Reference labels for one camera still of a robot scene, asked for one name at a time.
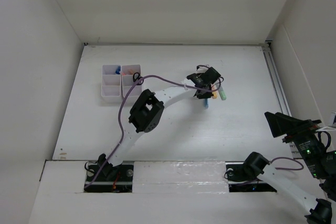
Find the black handled scissors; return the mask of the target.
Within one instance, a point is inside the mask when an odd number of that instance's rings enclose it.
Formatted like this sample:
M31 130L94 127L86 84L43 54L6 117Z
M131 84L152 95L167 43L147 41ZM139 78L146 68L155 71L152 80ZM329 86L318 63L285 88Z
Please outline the black handled scissors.
M144 79L139 72L135 72L132 75L132 80L137 86L141 86L144 83Z

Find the clear glue bottle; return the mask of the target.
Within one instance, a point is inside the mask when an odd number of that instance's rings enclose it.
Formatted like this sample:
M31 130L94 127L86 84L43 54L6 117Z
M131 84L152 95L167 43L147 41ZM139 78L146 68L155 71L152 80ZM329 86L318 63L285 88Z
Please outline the clear glue bottle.
M117 66L117 68L115 70L115 74L118 74L118 75L121 74L121 66Z

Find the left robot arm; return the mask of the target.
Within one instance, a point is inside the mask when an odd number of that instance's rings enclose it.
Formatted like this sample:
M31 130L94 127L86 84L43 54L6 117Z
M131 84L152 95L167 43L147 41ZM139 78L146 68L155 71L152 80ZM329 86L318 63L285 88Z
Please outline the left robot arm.
M205 71L192 73L181 82L174 82L153 74L141 77L134 82L124 96L118 111L121 138L109 155L101 154L97 159L98 171L94 179L99 175L105 180L114 179L124 160L124 155L143 134L153 131L158 126L164 109L185 99L196 97L201 100L211 97L214 91L222 87L224 78L217 70L204 65L198 65L197 69L200 67L205 68ZM160 91L150 89L142 91L131 107L127 120L122 122L122 110L131 91L137 84L149 78L159 79L172 86Z

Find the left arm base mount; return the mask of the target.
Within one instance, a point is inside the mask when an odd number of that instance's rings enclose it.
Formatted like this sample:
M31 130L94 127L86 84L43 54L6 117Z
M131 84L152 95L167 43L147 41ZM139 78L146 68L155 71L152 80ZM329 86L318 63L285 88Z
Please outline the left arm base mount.
M93 179L99 170L97 164L86 162L86 179L83 190L87 193L131 193L133 187L134 162L124 162L112 178L106 178L100 172L94 182Z

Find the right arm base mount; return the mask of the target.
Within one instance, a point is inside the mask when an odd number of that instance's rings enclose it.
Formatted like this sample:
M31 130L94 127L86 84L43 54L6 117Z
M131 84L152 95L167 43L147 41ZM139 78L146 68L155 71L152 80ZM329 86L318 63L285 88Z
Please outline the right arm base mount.
M266 182L257 178L250 178L242 170L242 166L242 163L226 164L226 172L224 173L224 178L228 182L228 189L230 193L277 192L276 189L274 189Z

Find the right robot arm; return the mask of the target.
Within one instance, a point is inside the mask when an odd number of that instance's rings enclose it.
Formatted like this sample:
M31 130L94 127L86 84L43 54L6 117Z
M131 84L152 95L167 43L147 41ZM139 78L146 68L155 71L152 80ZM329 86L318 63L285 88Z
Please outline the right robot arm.
M306 170L297 177L287 175L252 152L243 162L244 175L287 196L303 210L307 223L335 223L335 151L329 150L334 129L321 126L320 120L301 120L279 112L266 112L265 117L273 137L296 147Z

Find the blue correction tape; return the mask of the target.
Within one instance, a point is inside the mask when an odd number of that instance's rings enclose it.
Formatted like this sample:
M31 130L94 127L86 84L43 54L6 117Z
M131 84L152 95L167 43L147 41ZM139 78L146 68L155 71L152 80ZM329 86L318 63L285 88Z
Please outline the blue correction tape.
M209 107L209 101L208 101L208 99L205 99L204 100L204 108L208 109L208 107Z

